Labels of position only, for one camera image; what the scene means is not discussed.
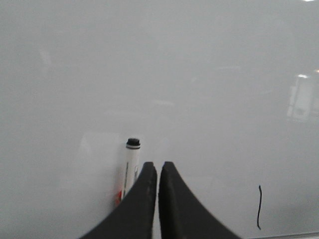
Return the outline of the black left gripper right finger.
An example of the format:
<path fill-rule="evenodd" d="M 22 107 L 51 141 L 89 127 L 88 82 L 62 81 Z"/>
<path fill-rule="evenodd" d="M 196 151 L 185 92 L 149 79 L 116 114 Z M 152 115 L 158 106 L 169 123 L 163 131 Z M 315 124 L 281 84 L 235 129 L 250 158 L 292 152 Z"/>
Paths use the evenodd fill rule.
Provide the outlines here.
<path fill-rule="evenodd" d="M 160 175 L 159 221 L 163 239 L 239 238 L 206 210 L 169 161 Z"/>

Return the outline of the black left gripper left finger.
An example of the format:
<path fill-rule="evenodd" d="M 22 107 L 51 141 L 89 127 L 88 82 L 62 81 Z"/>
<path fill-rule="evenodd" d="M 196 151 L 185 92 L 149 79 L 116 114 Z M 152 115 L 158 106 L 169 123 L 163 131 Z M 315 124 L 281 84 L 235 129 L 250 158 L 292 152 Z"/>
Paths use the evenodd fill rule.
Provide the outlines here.
<path fill-rule="evenodd" d="M 137 181 L 121 203 L 83 239 L 151 239 L 157 193 L 157 171 L 143 164 Z"/>

